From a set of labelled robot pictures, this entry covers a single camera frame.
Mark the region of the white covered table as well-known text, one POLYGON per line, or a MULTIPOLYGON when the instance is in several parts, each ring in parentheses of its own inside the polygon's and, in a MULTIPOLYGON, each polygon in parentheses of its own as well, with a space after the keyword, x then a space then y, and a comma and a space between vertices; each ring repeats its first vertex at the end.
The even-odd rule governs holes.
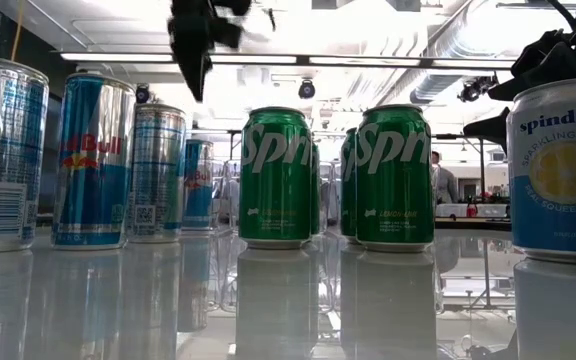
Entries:
MULTIPOLYGON (((466 203, 439 204, 437 206, 437 217, 464 218, 466 216, 466 203)), ((507 214, 506 204, 477 204, 478 215, 483 218, 505 218, 507 214)))

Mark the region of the blue silver Red Bull can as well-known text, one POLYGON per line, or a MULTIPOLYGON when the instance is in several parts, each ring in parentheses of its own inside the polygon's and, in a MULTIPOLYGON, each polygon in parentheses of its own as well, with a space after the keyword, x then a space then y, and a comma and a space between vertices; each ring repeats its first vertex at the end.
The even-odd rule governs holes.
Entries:
POLYGON ((0 252, 35 238, 49 80, 0 58, 0 252))
POLYGON ((189 139, 184 170, 184 210, 182 228, 205 230, 211 225, 213 143, 189 139))
POLYGON ((135 109, 127 240, 173 242, 181 229, 185 113, 164 104, 135 109))
POLYGON ((52 245, 120 248, 130 192, 135 89, 103 75, 65 83, 52 245))

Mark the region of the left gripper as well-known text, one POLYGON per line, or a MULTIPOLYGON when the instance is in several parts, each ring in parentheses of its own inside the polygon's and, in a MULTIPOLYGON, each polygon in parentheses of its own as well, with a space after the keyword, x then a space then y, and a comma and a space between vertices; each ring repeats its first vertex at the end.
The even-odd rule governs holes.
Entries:
MULTIPOLYGON (((235 16, 245 15, 251 0, 172 0, 168 33, 173 59, 178 64, 185 83, 197 102, 203 101, 204 80, 212 69, 208 50, 211 45, 206 18, 178 18, 186 15, 217 16, 217 7, 228 8, 235 16)), ((210 21, 210 34, 214 42, 236 49, 243 29, 223 18, 210 21)))

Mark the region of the silver ventilation duct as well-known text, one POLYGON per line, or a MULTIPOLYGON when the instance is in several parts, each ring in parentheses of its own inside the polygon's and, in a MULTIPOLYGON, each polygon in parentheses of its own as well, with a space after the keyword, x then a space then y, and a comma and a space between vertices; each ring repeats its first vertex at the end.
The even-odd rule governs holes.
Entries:
POLYGON ((424 51, 439 66, 410 73, 415 84, 410 100, 430 103, 465 76, 507 70, 511 15, 511 0, 468 0, 424 51))

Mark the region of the glossy white table board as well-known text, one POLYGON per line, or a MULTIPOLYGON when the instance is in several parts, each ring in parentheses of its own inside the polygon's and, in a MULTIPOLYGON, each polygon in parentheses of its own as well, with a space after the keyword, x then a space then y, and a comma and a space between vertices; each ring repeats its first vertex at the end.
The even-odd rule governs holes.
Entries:
POLYGON ((420 254, 327 232, 0 253, 0 360, 576 360, 576 265, 494 231, 420 254))

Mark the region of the green Sprite can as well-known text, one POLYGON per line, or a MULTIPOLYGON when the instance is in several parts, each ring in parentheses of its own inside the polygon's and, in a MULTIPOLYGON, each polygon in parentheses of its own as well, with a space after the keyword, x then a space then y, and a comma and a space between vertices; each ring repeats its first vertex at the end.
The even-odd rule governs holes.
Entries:
POLYGON ((310 230, 312 235, 316 235, 320 231, 320 185, 319 185, 319 149, 318 145, 312 145, 312 168, 311 168, 311 223, 310 230))
POLYGON ((414 105, 363 113, 356 132, 356 239, 366 249, 422 252, 434 238, 430 127, 414 105))
POLYGON ((263 107, 242 129, 238 234, 258 249, 298 249, 311 236, 312 135, 302 112, 263 107))
POLYGON ((356 239, 356 184, 355 184, 355 145, 356 131, 353 127, 346 131, 341 149, 341 234, 352 244, 356 239))

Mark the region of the white blue Spindrift can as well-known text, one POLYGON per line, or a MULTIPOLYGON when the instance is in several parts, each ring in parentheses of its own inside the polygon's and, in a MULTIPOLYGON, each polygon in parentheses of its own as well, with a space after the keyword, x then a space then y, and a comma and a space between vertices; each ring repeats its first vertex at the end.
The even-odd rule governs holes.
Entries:
POLYGON ((516 95, 506 132, 513 245, 576 263, 576 79, 516 95))

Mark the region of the person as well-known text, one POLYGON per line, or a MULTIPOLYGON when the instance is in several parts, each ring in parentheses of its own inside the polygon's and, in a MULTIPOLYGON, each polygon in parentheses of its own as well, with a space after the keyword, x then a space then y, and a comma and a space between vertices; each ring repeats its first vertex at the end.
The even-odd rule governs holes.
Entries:
POLYGON ((440 154, 437 151, 431 152, 432 164, 438 164, 440 166, 440 178, 439 178, 439 203, 457 203, 459 200, 457 179, 454 174, 443 168, 440 165, 440 154))

